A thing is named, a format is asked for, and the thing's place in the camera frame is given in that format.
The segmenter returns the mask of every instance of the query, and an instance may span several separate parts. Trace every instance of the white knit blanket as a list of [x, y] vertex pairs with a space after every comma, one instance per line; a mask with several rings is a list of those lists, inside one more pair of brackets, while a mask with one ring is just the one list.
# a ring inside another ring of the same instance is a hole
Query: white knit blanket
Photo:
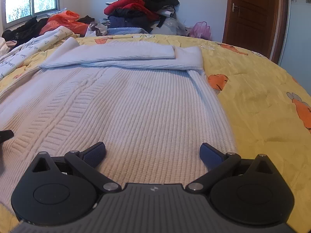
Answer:
[[40, 151], [61, 156], [103, 141], [98, 170], [121, 185], [187, 184], [206, 173], [203, 142], [235, 151], [198, 47], [68, 39], [41, 66], [58, 67], [27, 72], [0, 95], [0, 130], [15, 133], [0, 159], [0, 202], [8, 208]]

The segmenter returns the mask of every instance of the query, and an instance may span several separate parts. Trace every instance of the blue fabric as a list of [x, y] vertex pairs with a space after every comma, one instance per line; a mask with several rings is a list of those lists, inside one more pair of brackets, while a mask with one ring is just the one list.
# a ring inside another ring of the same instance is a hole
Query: blue fabric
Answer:
[[225, 160], [225, 154], [221, 153], [208, 143], [203, 143], [200, 147], [200, 158], [206, 168], [210, 171]]
[[142, 28], [108, 28], [107, 29], [107, 35], [125, 35], [125, 34], [148, 34], [144, 29]]

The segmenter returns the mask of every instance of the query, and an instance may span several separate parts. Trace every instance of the white plastic bag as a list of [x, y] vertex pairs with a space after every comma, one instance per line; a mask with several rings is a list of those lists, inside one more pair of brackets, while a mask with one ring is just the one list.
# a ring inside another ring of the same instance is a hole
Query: white plastic bag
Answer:
[[85, 33], [86, 37], [98, 37], [104, 35], [107, 35], [107, 26], [104, 26], [102, 23], [90, 23]]
[[161, 28], [158, 28], [156, 25], [157, 23], [151, 26], [153, 30], [150, 34], [186, 36], [185, 26], [172, 17], [166, 18]]

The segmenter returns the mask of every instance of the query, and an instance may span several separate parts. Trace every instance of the clear plastic bag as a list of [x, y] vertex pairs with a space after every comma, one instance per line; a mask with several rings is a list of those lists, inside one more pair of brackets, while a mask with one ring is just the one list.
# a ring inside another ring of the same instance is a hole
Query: clear plastic bag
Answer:
[[104, 26], [102, 23], [90, 23], [85, 33], [86, 37], [98, 37], [104, 35], [107, 35], [107, 26]]
[[77, 22], [76, 20], [79, 17], [79, 14], [70, 10], [54, 15], [49, 18], [47, 24], [41, 29], [40, 35], [43, 35], [47, 31], [55, 30], [59, 26], [65, 26], [69, 30], [72, 30], [75, 34], [85, 34], [89, 25]]
[[211, 28], [207, 25], [207, 22], [198, 22], [190, 31], [189, 37], [209, 40], [211, 37]]
[[53, 12], [53, 13], [47, 13], [46, 15], [48, 16], [48, 18], [50, 18], [50, 17], [55, 16], [57, 14], [61, 14], [61, 13], [63, 13], [66, 10], [67, 10], [67, 8], [64, 8], [63, 10], [56, 11], [56, 12]]
[[151, 34], [186, 36], [185, 26], [172, 17], [166, 18], [161, 28], [158, 28], [156, 26], [157, 24], [152, 26], [153, 30]]

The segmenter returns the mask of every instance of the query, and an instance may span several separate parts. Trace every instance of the cartoon print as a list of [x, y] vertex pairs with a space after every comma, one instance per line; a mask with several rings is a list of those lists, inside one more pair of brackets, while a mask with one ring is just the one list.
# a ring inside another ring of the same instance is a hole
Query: cartoon print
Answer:
[[255, 54], [255, 55], [257, 55], [257, 56], [259, 56], [259, 57], [263, 57], [263, 58], [265, 58], [265, 56], [264, 55], [262, 55], [262, 54], [260, 54], [259, 52], [255, 52], [255, 51], [251, 51], [253, 54]]
[[296, 82], [299, 86], [300, 86], [300, 84], [298, 83], [298, 81], [292, 76], [292, 78], [293, 78], [293, 81], [294, 82]]
[[21, 74], [18, 74], [18, 75], [16, 75], [16, 76], [14, 76], [13, 79], [17, 79], [17, 78], [19, 78], [21, 75], [22, 75], [22, 73], [21, 73]]
[[222, 91], [228, 81], [228, 77], [224, 74], [212, 74], [208, 77], [208, 83], [218, 95]]
[[311, 107], [307, 103], [303, 102], [295, 93], [287, 92], [287, 96], [292, 100], [292, 103], [296, 105], [299, 118], [304, 122], [304, 126], [311, 133]]
[[215, 49], [213, 47], [211, 47], [211, 46], [201, 46], [201, 47], [204, 48], [204, 49], [215, 51]]
[[223, 48], [225, 48], [225, 49], [228, 49], [228, 50], [230, 50], [230, 51], [239, 53], [239, 54], [244, 54], [244, 55], [246, 55], [246, 56], [248, 55], [248, 53], [244, 53], [244, 52], [238, 51], [234, 46], [231, 46], [231, 45], [227, 45], [227, 44], [221, 43], [220, 46], [223, 47]]
[[105, 44], [107, 42], [107, 39], [97, 38], [95, 39], [96, 44]]

